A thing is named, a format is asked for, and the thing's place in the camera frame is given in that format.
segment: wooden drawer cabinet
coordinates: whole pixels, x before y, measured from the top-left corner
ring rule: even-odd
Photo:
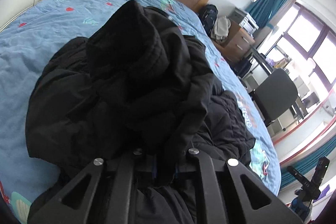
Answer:
[[[225,59],[238,63],[254,42],[254,39],[243,28],[233,22],[226,43],[222,46],[215,44],[215,46]]]

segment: drawer handle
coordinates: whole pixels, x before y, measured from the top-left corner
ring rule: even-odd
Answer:
[[[249,41],[245,37],[241,37],[247,44],[249,44]]]
[[[243,48],[242,47],[240,47],[238,44],[236,44],[236,46],[240,49],[240,50],[243,50]]]

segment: blue duvet cover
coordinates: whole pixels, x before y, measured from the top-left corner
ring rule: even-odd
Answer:
[[[0,190],[13,213],[26,223],[31,202],[52,186],[56,166],[28,156],[25,119],[29,96],[50,58],[71,38],[90,37],[127,0],[43,0],[0,33]],[[248,93],[207,37],[197,15],[176,0],[137,0],[172,16],[182,34],[206,45],[206,57],[225,89],[233,91],[256,138],[251,168],[277,194],[280,167],[267,129]]]

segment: metal screw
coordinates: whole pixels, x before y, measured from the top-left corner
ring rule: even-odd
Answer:
[[[96,165],[96,166],[102,165],[103,163],[104,163],[104,160],[102,158],[96,158],[93,161],[93,164]]]
[[[191,155],[197,155],[200,151],[197,148],[189,148],[188,152]]]
[[[230,165],[230,166],[237,166],[239,164],[239,162],[236,159],[228,159],[227,164]]]
[[[141,148],[137,148],[133,151],[133,154],[135,156],[141,156],[142,155],[142,149]]]

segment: window frame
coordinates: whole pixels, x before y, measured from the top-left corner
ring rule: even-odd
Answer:
[[[287,30],[285,32],[283,32],[283,34],[278,38],[278,40],[272,45],[272,47],[267,51],[267,53],[265,54],[266,56],[270,53],[270,51],[278,44],[279,40],[283,37],[285,38],[291,45],[293,45],[293,47],[307,60],[308,58],[312,58],[314,57],[314,55],[316,54],[317,50],[320,48],[320,46],[322,45],[324,39],[327,37],[328,33],[332,33],[333,35],[335,35],[334,31],[323,22],[323,20],[321,20],[319,17],[317,17],[316,15],[314,15],[311,11],[309,11],[307,8],[303,7],[300,3],[295,3],[295,5],[299,6],[299,11],[296,15],[296,17],[294,18],[293,22],[289,25],[289,27],[287,28]],[[312,45],[312,47],[310,48],[310,50],[307,52],[295,39],[293,39],[293,37],[291,37],[288,34],[289,29],[293,26],[294,22],[298,19],[298,17],[303,13],[309,13],[312,17],[314,17],[315,19],[318,19],[322,24],[322,30],[320,32],[320,35],[317,37],[317,39],[315,40],[314,44]],[[323,85],[325,86],[325,88],[327,89],[327,91],[331,91],[331,89],[333,88],[333,86],[336,84],[336,78],[333,80],[332,83],[329,82],[328,78],[326,77],[326,75],[323,73],[322,69],[319,67],[319,65],[316,63],[315,68],[312,70],[312,72],[310,73],[310,75],[312,75],[313,73],[316,73],[317,76],[320,78],[321,82],[323,83]]]

